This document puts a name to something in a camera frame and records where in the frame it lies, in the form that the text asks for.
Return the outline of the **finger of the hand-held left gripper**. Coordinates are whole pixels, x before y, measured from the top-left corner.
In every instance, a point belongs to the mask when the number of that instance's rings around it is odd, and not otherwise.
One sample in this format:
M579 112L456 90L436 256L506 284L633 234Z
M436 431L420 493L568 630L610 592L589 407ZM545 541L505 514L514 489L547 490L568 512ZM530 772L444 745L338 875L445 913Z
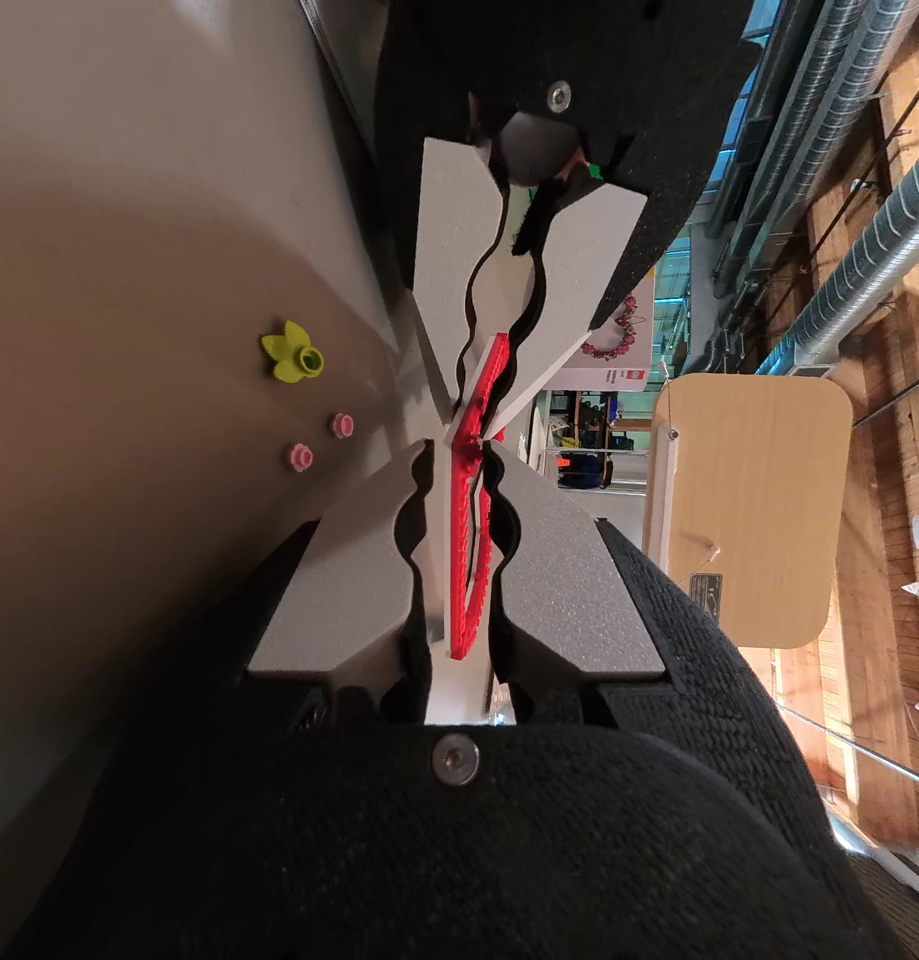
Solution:
M493 433L504 429L586 340L647 196L598 178L568 178L530 257L533 287L509 333L493 390Z
M430 391L442 424L466 398L467 354L478 317L473 288L496 251L509 213L509 181L486 148L423 142L413 280L409 288L429 356Z

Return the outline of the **storage shelf with bins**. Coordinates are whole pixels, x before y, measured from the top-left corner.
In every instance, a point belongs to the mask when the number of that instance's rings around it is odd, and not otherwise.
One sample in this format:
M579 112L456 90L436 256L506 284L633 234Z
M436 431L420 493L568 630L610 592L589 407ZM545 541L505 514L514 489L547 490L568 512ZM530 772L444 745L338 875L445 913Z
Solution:
M651 414L629 412L616 391L552 390L543 474L560 489L643 497Z

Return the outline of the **light wood tabletop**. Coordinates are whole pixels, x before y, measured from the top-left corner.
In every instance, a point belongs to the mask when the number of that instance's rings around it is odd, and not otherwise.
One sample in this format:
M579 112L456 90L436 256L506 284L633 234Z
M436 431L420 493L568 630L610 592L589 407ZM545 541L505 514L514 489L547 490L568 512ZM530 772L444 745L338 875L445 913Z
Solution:
M642 550L738 647L826 626L853 408L825 378L685 374L650 423Z

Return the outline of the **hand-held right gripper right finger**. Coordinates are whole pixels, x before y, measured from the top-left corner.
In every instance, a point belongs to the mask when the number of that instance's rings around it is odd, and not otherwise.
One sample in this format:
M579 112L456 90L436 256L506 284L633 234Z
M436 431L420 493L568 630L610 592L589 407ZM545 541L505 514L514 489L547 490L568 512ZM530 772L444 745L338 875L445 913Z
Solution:
M500 442L482 448L491 579L491 666L514 723L543 700L654 684L666 666L595 518Z

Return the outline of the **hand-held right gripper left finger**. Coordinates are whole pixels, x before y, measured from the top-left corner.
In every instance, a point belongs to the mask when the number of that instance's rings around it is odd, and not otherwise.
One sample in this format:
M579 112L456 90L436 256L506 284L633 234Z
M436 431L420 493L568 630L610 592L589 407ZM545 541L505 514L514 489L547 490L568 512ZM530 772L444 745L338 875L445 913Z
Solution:
M248 663L334 696L364 690L381 716L422 724L432 685L424 587L435 443L420 439L324 512Z

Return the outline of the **red toy brick heart frame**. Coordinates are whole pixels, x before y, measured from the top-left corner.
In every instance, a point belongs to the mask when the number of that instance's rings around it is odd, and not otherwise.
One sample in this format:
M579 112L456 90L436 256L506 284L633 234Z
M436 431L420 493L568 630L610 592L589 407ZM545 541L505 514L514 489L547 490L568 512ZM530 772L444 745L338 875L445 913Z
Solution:
M450 658L463 661L477 639L490 586L491 497L482 479L487 408L511 356L507 333L495 335L481 359L473 390L447 438L449 450L448 595L446 639Z

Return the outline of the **silver ventilation duct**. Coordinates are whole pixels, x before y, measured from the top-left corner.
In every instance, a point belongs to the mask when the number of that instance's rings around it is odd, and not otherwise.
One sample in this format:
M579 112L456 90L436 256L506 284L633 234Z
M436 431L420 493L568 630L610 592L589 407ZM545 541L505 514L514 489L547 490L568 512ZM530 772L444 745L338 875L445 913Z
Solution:
M762 48L756 68L734 106L720 153L725 162L711 175L710 203L702 217L709 240L722 237L743 208L757 167L778 122L822 1L755 2L745 38Z
M764 282L918 16L919 1L823 3L717 265L717 298Z
M919 158L797 315L757 376L839 363L844 339L919 264Z

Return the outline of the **lime green toy leaf piece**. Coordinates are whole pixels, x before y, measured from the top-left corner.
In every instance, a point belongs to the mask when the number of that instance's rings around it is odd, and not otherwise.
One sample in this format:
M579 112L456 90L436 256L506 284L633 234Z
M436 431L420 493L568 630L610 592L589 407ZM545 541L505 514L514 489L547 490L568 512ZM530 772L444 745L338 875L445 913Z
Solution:
M261 336L263 353L272 364L272 376L288 385L318 378L324 371L322 352L313 345L309 333L298 323L284 320L281 332Z

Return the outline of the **white box with flower print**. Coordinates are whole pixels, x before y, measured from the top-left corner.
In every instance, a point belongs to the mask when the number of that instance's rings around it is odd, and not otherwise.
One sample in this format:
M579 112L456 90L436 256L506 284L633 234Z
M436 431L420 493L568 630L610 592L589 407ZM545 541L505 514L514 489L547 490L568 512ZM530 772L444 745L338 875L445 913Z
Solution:
M650 270L549 379L547 389L634 391L653 366L656 272Z

